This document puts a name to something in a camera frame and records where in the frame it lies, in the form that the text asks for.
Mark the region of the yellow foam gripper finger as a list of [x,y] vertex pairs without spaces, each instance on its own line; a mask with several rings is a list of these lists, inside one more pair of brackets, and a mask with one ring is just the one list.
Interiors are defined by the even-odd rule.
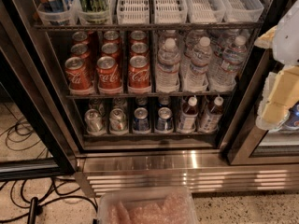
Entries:
[[275,25],[274,27],[269,29],[266,33],[259,36],[255,40],[254,45],[261,49],[271,49],[276,30],[277,30],[277,26]]
[[255,124],[262,130],[279,128],[299,101],[299,66],[287,66],[270,72],[265,80]]

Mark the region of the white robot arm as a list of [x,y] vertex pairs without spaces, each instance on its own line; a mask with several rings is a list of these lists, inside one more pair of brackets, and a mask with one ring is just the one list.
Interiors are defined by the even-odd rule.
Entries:
[[289,110],[299,101],[299,0],[254,45],[271,49],[274,60],[283,65],[265,80],[255,121],[259,129],[273,130],[287,120]]

